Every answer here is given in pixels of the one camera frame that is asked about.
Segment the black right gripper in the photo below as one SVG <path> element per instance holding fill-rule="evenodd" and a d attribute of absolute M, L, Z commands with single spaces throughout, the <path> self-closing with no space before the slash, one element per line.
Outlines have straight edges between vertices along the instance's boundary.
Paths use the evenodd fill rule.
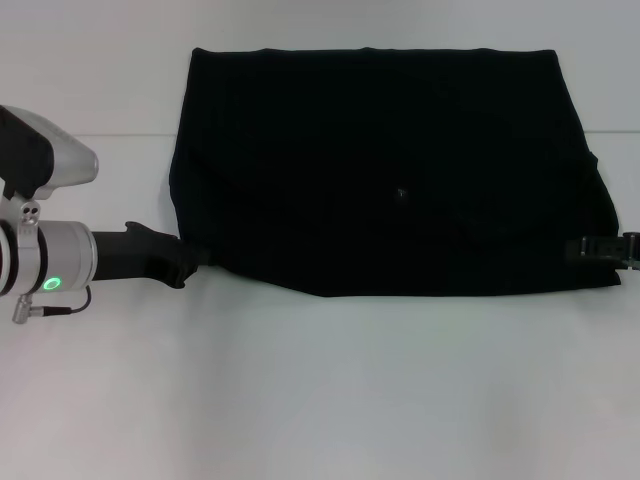
<path fill-rule="evenodd" d="M 569 241 L 565 257 L 569 262 L 621 262 L 640 270 L 640 233 L 625 232 L 622 237 L 583 236 Z"/>

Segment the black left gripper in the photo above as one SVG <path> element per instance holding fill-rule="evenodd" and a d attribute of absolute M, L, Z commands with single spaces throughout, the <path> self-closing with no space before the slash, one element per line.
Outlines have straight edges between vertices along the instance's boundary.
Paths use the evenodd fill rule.
<path fill-rule="evenodd" d="M 194 249 L 178 237 L 157 232 L 137 222 L 127 222 L 123 232 L 93 232 L 97 247 L 94 281 L 150 279 L 173 289 L 200 266 L 211 264 L 211 250 Z"/>

